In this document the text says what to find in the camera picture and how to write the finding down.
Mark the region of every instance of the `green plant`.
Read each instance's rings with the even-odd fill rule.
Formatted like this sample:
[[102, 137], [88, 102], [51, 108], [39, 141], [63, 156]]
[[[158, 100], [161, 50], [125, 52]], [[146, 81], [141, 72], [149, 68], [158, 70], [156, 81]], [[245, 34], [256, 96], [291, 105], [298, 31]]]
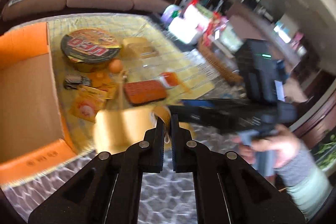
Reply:
[[[332, 149], [334, 146], [336, 146], [336, 136], [331, 135], [330, 140], [331, 140], [331, 142], [320, 145], [319, 151], [315, 155], [323, 154], [324, 152], [326, 152], [326, 151]], [[317, 165], [321, 169], [324, 169], [325, 167], [327, 167], [330, 163], [332, 163], [335, 160], [336, 160], [336, 150], [334, 150], [331, 153], [324, 156], [322, 158], [322, 160], [317, 163]]]

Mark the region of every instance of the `wooden cabinet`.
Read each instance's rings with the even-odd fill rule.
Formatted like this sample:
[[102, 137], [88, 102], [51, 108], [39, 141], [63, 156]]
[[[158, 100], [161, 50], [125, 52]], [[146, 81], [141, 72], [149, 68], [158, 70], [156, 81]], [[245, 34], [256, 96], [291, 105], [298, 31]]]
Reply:
[[305, 115], [320, 100], [335, 79], [334, 75], [323, 70], [317, 74], [315, 79], [304, 90], [308, 101], [297, 105], [297, 119]]
[[313, 114], [308, 121], [294, 131], [309, 149], [320, 142], [328, 132], [336, 126], [336, 91]]

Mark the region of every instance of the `orange box flap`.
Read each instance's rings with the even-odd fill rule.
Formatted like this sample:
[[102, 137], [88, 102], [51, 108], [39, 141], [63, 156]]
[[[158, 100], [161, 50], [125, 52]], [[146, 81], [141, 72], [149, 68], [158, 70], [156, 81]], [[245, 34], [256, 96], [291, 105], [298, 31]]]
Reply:
[[[67, 128], [58, 105], [46, 22], [1, 36], [0, 56], [0, 183], [5, 183], [41, 172], [75, 153], [62, 140]], [[52, 149], [58, 151], [57, 157], [48, 157]], [[42, 160], [26, 166], [36, 159]]]

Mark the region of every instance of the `black device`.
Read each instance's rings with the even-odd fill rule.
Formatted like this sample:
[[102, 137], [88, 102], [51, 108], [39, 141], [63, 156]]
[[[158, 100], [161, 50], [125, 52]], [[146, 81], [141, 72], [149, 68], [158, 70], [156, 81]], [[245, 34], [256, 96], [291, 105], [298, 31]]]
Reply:
[[[248, 100], [182, 100], [184, 106], [169, 106], [182, 122], [213, 126], [221, 134], [237, 132], [244, 145], [253, 138], [276, 134], [277, 123], [293, 122], [296, 109], [284, 102], [282, 79], [272, 60], [268, 42], [247, 39], [235, 53]], [[274, 175], [275, 151], [257, 152], [253, 167], [264, 177]]]
[[[163, 168], [165, 126], [125, 152], [101, 152], [41, 203], [28, 224], [136, 224], [143, 172]], [[199, 224], [304, 224], [301, 211], [235, 152], [219, 154], [170, 125], [173, 168], [192, 172]]]

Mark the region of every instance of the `yellow tablecloth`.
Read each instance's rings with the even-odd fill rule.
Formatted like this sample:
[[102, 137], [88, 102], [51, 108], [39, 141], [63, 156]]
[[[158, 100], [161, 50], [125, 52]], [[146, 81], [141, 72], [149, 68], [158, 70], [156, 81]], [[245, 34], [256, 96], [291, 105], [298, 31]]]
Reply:
[[[75, 90], [65, 90], [63, 81], [68, 74], [78, 74], [69, 65], [60, 49], [62, 37], [76, 29], [96, 27], [109, 31], [123, 38], [145, 37], [159, 52], [158, 57], [144, 60], [123, 60], [125, 69], [129, 70], [128, 81], [144, 81], [157, 77], [165, 71], [175, 71], [180, 80], [190, 89], [185, 92], [181, 86], [167, 90], [166, 100], [155, 104], [174, 104], [180, 99], [195, 99], [214, 88], [207, 77], [184, 57], [179, 49], [169, 41], [162, 32], [156, 29], [145, 17], [137, 15], [93, 16], [57, 19], [48, 22], [49, 41], [52, 53], [53, 69], [60, 106], [65, 116], [69, 133], [78, 152], [91, 150], [93, 145], [93, 123], [77, 118], [69, 113], [71, 104], [76, 96]], [[115, 108], [110, 100], [108, 108]]]

